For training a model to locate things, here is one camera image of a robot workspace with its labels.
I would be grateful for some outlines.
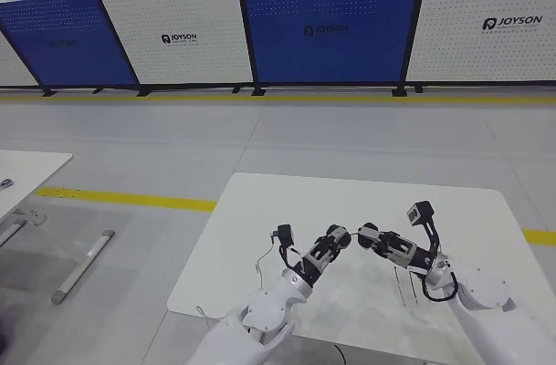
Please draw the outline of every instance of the table top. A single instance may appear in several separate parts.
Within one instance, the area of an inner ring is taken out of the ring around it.
[[[388,182],[236,173],[168,308],[198,316],[195,306],[200,306],[207,316],[222,317],[241,303],[259,287],[255,264],[279,224],[292,224],[302,254],[331,224],[353,233],[367,222],[427,248],[424,229],[409,225],[405,216],[423,200],[434,207],[442,249],[451,262],[506,279],[556,334],[556,298],[501,193]],[[261,268],[264,287],[271,287],[284,268],[277,247]],[[434,363],[481,364],[447,304],[425,299],[419,281],[414,277],[412,290],[409,274],[398,267],[396,277],[394,268],[353,238],[316,283],[308,303],[295,306],[294,334]]]
[[[14,181],[0,191],[0,222],[72,158],[70,153],[0,150],[0,182]]]

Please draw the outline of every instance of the robotic hand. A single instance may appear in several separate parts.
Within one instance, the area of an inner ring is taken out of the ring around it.
[[[298,263],[291,266],[288,250],[292,246],[291,227],[284,224],[273,232],[279,254],[286,265],[278,282],[269,290],[258,289],[245,303],[231,310],[201,341],[189,365],[260,365],[294,330],[291,307],[306,303],[324,269],[351,243],[344,227],[331,225],[324,236]]]
[[[359,228],[359,244],[414,272],[431,301],[447,302],[487,365],[556,365],[556,337],[521,300],[512,296],[504,280],[480,269],[452,266],[448,256],[440,251],[432,215],[434,210],[428,201],[416,203],[407,212],[411,225],[424,226],[429,250],[395,232],[379,232],[371,223]],[[446,296],[430,297],[428,286],[442,289]]]

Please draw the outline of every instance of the blue wall panel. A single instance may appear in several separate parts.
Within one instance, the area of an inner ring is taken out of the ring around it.
[[[45,85],[135,83],[98,0],[2,3],[0,21]]]
[[[414,0],[247,0],[261,82],[397,82]]]

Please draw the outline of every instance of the white wall panel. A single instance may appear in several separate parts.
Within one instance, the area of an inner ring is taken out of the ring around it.
[[[252,81],[238,0],[103,3],[141,83]]]
[[[407,80],[556,80],[556,0],[424,0]]]
[[[0,86],[31,85],[37,82],[0,31]]]

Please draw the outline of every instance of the white cable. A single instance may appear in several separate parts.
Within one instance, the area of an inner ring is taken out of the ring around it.
[[[208,323],[208,320],[209,320],[209,319],[212,319],[212,320],[221,320],[221,319],[223,319],[223,318],[208,317],[208,316],[205,314],[205,311],[201,308],[201,306],[196,306],[196,311],[198,312],[198,314],[200,314],[201,316],[203,316],[203,318],[205,319],[206,328],[208,329],[209,332],[210,332],[210,330],[211,330],[211,326],[210,326],[209,323]]]
[[[259,284],[259,285],[260,285],[260,287],[261,287],[262,289],[263,289],[263,272],[261,271],[261,266],[259,265],[259,262],[260,262],[265,256],[269,255],[269,253],[271,252],[271,250],[274,249],[274,244],[275,244],[274,236],[271,235],[269,238],[271,238],[271,247],[268,249],[268,251],[267,251],[265,254],[263,254],[263,255],[257,260],[257,263],[256,263],[256,271],[259,273],[259,281],[260,281],[260,284]]]

